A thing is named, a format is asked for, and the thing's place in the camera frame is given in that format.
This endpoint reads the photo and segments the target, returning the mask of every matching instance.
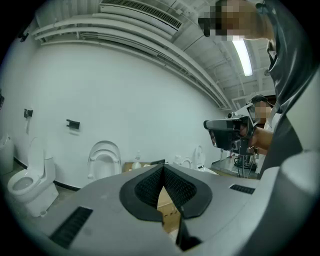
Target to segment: cardboard box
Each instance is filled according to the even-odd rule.
[[[171,233],[179,228],[180,212],[164,187],[159,195],[157,210],[163,215],[163,228],[167,233]]]

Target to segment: air vent grille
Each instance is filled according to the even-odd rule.
[[[101,5],[115,5],[115,6],[122,6],[122,7],[129,7],[132,9],[136,9],[139,11],[142,11],[144,13],[150,14],[152,16],[155,16],[163,21],[165,21],[166,23],[170,24],[172,27],[179,29],[182,25],[182,23],[172,17],[171,15],[166,14],[165,12],[163,12],[162,10],[159,10],[157,8],[151,7],[149,5],[146,5],[144,3],[139,3],[136,1],[129,1],[129,0],[103,0],[101,3]]]
[[[236,191],[239,191],[239,192],[243,192],[243,193],[247,193],[247,194],[250,194],[250,195],[252,195],[255,192],[255,188],[247,187],[247,186],[241,186],[241,185],[237,185],[237,184],[232,185],[230,187],[230,189],[236,190]]]
[[[63,248],[68,248],[80,229],[93,212],[92,209],[78,207],[64,223],[50,236],[50,239]]]

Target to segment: ventilation duct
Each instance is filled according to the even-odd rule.
[[[181,21],[152,5],[132,0],[103,0],[101,13],[118,14],[149,23],[170,35],[174,35],[182,26]]]

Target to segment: ceiling light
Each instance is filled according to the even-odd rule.
[[[240,38],[240,40],[234,40],[232,41],[236,52],[239,55],[242,68],[243,68],[243,73],[246,77],[252,76],[252,67],[251,67],[251,62],[248,54],[248,50],[245,44],[245,41]]]

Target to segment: black mesh cover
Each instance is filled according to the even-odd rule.
[[[157,205],[163,186],[184,219],[200,216],[212,199],[212,191],[204,182],[168,164],[159,164],[126,182],[120,190],[120,201],[137,219],[162,222]]]

